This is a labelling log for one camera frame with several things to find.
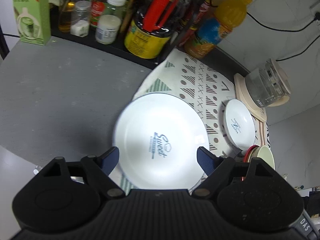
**black shelf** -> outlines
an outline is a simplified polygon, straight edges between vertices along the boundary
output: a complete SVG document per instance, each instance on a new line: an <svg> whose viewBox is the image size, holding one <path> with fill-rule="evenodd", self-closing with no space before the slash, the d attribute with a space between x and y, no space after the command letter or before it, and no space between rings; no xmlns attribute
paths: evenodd
<svg viewBox="0 0 320 240"><path fill-rule="evenodd" d="M146 68L153 70L157 65L157 58L144 59L137 57L130 53L124 46L124 35L118 35L115 42L109 45L104 45L96 41L95 30L90 29L88 36L78 37L70 33L63 33L58 29L58 7L54 7L50 10L50 22L51 22L51 35L54 37L62 38L68 41L74 41L95 49L102 50L104 52L116 55L118 57L130 60L134 63L142 65Z"/></svg>

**glass jar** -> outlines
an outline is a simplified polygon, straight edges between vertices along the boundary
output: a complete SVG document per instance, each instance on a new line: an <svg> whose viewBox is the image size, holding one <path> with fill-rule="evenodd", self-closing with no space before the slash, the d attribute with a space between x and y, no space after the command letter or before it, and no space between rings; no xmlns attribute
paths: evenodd
<svg viewBox="0 0 320 240"><path fill-rule="evenodd" d="M100 16L96 30L96 40L102 44L115 41L123 18L126 0L107 0L107 8Z"/></svg>
<svg viewBox="0 0 320 240"><path fill-rule="evenodd" d="M76 2L71 14L70 33L79 37L87 36L90 26L91 3L88 1Z"/></svg>
<svg viewBox="0 0 320 240"><path fill-rule="evenodd" d="M287 75L271 59L250 72L245 77L245 85L252 100L260 108L270 106L291 93Z"/></svg>

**gray table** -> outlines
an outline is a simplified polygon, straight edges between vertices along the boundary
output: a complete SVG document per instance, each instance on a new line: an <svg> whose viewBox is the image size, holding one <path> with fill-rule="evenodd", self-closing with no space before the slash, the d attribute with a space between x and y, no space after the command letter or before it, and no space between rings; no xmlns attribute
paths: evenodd
<svg viewBox="0 0 320 240"><path fill-rule="evenodd" d="M112 130L151 70L52 37L18 42L0 65L0 144L37 165L111 146Z"/></svg>

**cardboard box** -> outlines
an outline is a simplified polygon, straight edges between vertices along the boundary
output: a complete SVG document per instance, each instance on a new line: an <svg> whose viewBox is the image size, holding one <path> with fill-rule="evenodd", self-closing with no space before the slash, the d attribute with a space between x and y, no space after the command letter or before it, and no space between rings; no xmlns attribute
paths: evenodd
<svg viewBox="0 0 320 240"><path fill-rule="evenodd" d="M51 37L48 0L13 0L21 41L45 45Z"/></svg>

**small white plate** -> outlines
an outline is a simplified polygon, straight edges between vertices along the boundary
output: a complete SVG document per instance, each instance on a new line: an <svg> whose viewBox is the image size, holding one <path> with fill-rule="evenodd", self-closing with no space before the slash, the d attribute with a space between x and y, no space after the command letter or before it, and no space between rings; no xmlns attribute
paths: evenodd
<svg viewBox="0 0 320 240"><path fill-rule="evenodd" d="M128 180L143 189L192 188L204 171L198 147L209 148L205 126L186 102L163 93L131 102L117 120L113 145Z"/></svg>
<svg viewBox="0 0 320 240"><path fill-rule="evenodd" d="M229 140L239 149L247 150L254 144L254 122L241 101L231 99L227 103L223 122Z"/></svg>

